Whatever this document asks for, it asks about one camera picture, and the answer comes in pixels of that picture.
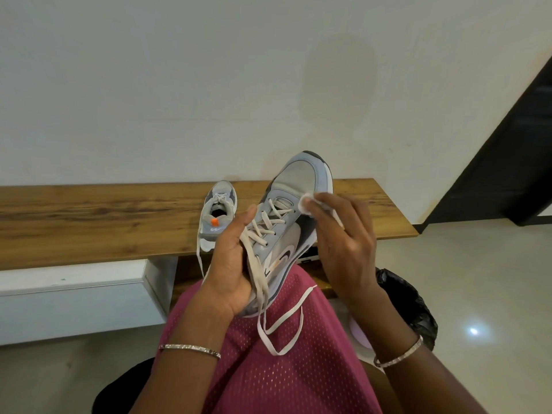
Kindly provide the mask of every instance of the woman's right hand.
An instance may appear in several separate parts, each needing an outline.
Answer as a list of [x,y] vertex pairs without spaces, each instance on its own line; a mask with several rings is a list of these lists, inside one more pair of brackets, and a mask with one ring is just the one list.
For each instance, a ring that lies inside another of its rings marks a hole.
[[349,309],[381,292],[375,275],[376,236],[368,205],[351,196],[315,193],[314,197],[334,208],[345,230],[315,201],[303,204],[316,220],[318,251],[334,291]]

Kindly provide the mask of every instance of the woman's left hand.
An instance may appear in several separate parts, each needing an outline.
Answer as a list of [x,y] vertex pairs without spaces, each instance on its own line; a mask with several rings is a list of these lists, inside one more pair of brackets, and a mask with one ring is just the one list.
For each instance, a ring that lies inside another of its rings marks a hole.
[[257,206],[251,205],[246,212],[236,215],[218,237],[209,274],[201,288],[204,293],[212,295],[210,299],[227,305],[232,316],[244,309],[251,294],[251,283],[242,273],[244,249],[239,236],[256,213]]

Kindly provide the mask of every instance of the black trash bag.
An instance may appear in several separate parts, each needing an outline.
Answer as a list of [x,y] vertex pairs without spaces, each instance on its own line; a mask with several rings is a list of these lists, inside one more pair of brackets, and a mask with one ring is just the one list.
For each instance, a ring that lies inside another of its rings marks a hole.
[[387,269],[376,268],[376,278],[402,319],[423,337],[426,347],[433,350],[437,339],[437,322],[416,288]]

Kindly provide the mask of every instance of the hand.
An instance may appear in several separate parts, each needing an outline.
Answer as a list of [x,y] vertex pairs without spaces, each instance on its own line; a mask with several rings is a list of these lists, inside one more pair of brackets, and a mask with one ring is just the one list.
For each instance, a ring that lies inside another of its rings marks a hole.
[[243,275],[244,249],[239,236],[253,220],[257,207],[249,209],[233,219],[215,243],[211,266],[203,282],[201,291],[209,293],[210,299],[224,303],[232,317],[247,305],[251,293],[251,283]]
[[303,204],[316,220],[320,261],[337,295],[348,307],[378,291],[375,275],[376,236],[365,202],[351,196],[316,193],[315,199],[334,208],[345,230],[315,201]]

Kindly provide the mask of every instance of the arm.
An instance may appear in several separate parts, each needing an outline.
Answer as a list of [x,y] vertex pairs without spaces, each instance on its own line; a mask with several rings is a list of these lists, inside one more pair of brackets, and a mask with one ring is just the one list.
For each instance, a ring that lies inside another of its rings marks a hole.
[[[239,235],[255,216],[252,205],[219,236],[209,275],[190,300],[170,344],[195,344],[220,352],[234,315],[247,304],[251,284],[242,275]],[[218,359],[193,350],[163,350],[130,414],[200,413]]]
[[[376,238],[368,205],[348,196],[315,195],[334,208],[345,230],[314,201],[305,206],[317,221],[319,255],[329,282],[372,344],[389,362],[418,340],[375,277]],[[405,413],[485,413],[424,346],[385,369]]]

